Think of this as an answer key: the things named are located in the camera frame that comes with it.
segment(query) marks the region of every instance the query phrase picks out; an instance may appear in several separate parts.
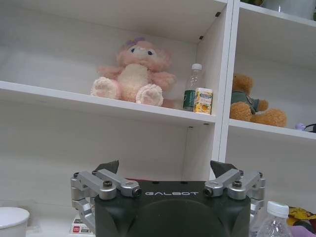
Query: screw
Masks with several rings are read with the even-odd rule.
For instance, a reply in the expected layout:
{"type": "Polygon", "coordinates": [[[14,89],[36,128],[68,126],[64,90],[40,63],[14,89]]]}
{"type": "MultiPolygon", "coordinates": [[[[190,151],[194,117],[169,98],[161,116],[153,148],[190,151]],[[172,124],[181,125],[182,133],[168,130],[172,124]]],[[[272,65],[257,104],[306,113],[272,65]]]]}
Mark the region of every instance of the screw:
{"type": "Polygon", "coordinates": [[[103,188],[110,188],[112,187],[112,181],[111,180],[106,180],[103,182],[103,188]]]}
{"type": "Polygon", "coordinates": [[[142,190],[141,190],[141,189],[135,189],[135,190],[133,190],[133,192],[132,192],[132,196],[133,196],[134,198],[139,197],[141,194],[142,194],[142,190]]]}
{"type": "Polygon", "coordinates": [[[213,190],[209,188],[204,189],[203,192],[204,192],[204,195],[207,197],[211,197],[213,195],[213,190]]]}
{"type": "Polygon", "coordinates": [[[241,186],[242,186],[242,182],[241,181],[233,181],[233,187],[240,188],[241,186]]]}

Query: yellow label can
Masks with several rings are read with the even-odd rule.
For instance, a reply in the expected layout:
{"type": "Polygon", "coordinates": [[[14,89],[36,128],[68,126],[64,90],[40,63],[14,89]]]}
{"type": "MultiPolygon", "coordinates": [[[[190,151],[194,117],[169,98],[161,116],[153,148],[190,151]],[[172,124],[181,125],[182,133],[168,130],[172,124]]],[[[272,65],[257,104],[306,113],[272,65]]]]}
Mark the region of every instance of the yellow label can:
{"type": "Polygon", "coordinates": [[[194,100],[195,113],[211,114],[212,112],[213,90],[197,88],[194,100]]]}

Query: robotic hand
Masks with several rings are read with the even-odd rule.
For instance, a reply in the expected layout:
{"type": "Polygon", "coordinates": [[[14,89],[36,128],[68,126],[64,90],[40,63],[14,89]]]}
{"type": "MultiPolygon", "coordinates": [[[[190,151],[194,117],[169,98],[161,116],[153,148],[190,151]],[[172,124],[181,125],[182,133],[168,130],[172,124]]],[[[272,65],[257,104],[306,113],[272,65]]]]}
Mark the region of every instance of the robotic hand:
{"type": "Polygon", "coordinates": [[[119,177],[118,165],[71,178],[72,206],[97,237],[246,237],[263,206],[260,172],[211,161],[212,181],[137,182],[119,177]]]}

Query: plastic bottle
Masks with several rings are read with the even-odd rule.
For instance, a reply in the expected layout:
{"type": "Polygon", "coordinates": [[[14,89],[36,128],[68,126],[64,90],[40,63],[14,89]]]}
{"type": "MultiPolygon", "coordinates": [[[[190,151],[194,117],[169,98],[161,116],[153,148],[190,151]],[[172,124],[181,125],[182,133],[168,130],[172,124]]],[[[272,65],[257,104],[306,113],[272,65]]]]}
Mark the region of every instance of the plastic bottle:
{"type": "Polygon", "coordinates": [[[286,223],[289,213],[287,205],[269,201],[267,212],[269,216],[260,227],[257,237],[293,237],[286,223]]]}
{"type": "Polygon", "coordinates": [[[192,75],[187,81],[186,91],[184,93],[183,110],[193,111],[196,88],[200,81],[202,65],[194,63],[192,65],[192,75]]]}

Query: small box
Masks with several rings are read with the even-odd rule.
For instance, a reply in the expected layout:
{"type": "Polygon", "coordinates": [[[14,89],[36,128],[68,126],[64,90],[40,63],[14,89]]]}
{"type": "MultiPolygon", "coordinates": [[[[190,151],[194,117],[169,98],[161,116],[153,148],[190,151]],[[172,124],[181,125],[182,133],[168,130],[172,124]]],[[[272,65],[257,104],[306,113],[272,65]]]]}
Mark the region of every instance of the small box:
{"type": "Polygon", "coordinates": [[[94,235],[93,232],[82,222],[79,215],[77,215],[72,224],[70,229],[71,234],[87,234],[87,235],[94,235]]]}
{"type": "Polygon", "coordinates": [[[213,90],[206,88],[197,88],[193,112],[210,115],[212,112],[212,100],[213,90]]]}

